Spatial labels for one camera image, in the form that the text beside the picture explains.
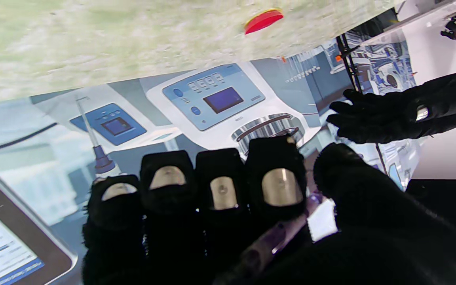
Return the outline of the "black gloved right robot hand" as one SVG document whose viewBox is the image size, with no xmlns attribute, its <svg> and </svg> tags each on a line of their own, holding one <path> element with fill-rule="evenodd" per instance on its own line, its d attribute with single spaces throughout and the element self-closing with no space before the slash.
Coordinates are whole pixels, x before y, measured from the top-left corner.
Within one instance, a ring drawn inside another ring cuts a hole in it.
<svg viewBox="0 0 456 285">
<path fill-rule="evenodd" d="M 304 157 L 291 137 L 257 139 L 253 160 L 235 148 L 147 154 L 141 174 L 94 182 L 83 226 L 85 285 L 456 285 L 456 227 L 401 191 L 345 144 L 313 166 L 335 204 L 337 232 L 313 242 L 301 227 L 264 271 L 243 252 L 305 202 L 269 205 L 271 170 L 290 171 L 305 195 Z"/>
</svg>

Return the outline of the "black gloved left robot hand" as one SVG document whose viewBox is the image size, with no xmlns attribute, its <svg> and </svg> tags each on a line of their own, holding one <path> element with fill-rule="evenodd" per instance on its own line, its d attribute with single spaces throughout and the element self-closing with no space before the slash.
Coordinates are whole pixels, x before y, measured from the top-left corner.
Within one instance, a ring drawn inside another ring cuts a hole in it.
<svg viewBox="0 0 456 285">
<path fill-rule="evenodd" d="M 388 144 L 456 128 L 456 73 L 385 95 L 344 91 L 348 102 L 331 103 L 326 121 L 356 144 Z"/>
</svg>

